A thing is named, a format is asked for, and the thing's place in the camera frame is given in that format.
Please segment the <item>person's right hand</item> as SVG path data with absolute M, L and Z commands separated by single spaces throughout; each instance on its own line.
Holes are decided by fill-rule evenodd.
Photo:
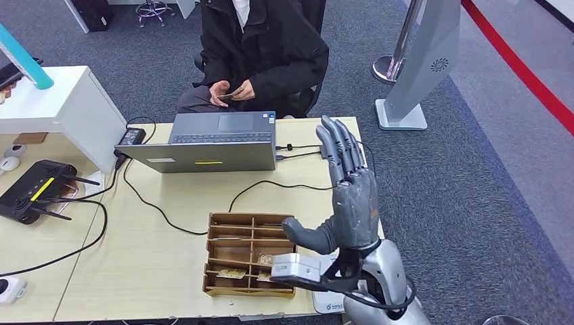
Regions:
M 229 99 L 229 82 L 226 80 L 217 81 L 209 88 L 210 102 L 219 107 L 228 107 L 227 100 Z

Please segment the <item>person's left hand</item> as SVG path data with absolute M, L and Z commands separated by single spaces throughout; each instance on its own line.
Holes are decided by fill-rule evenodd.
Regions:
M 231 93 L 234 101 L 246 101 L 255 98 L 255 91 L 249 79 L 245 80 L 241 86 Z

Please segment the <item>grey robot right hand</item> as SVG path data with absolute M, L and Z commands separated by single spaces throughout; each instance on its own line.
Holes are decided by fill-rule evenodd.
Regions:
M 282 222 L 284 233 L 296 245 L 321 255 L 339 248 L 367 248 L 379 240 L 374 172 L 365 166 L 356 139 L 345 124 L 324 115 L 315 132 L 326 149 L 333 214 L 315 229 L 289 217 Z

